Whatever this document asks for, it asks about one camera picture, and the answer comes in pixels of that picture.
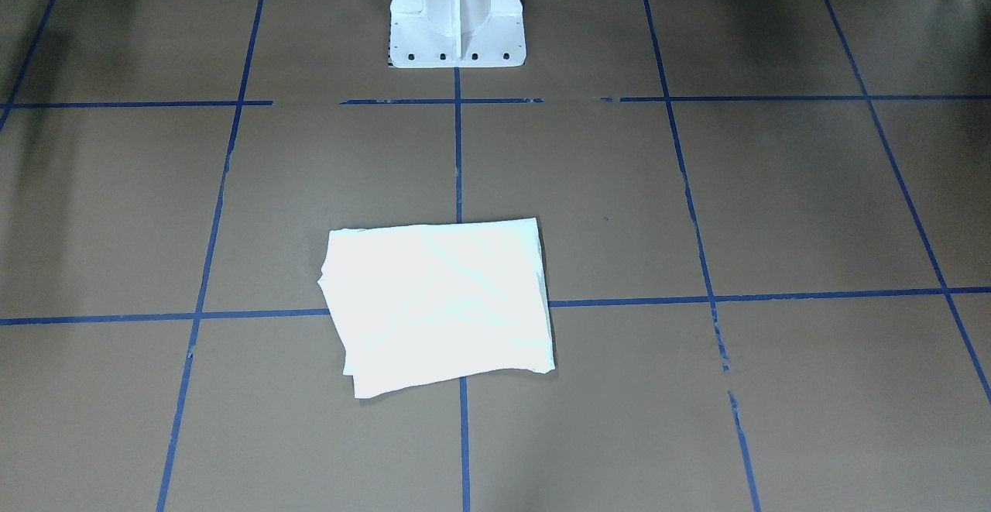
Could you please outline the cream long-sleeve printed shirt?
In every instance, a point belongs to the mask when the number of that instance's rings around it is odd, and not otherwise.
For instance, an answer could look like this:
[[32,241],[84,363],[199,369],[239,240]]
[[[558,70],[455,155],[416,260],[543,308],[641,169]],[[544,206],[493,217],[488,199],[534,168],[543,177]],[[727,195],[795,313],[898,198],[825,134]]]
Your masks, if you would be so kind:
[[535,218],[333,230],[317,283],[359,400],[557,367]]

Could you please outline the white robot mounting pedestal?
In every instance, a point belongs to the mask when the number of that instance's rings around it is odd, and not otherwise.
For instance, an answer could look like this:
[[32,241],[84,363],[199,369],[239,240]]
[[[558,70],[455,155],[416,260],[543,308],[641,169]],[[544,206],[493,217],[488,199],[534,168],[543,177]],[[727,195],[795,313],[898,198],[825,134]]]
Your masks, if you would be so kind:
[[523,0],[390,0],[387,61],[400,70],[521,67]]

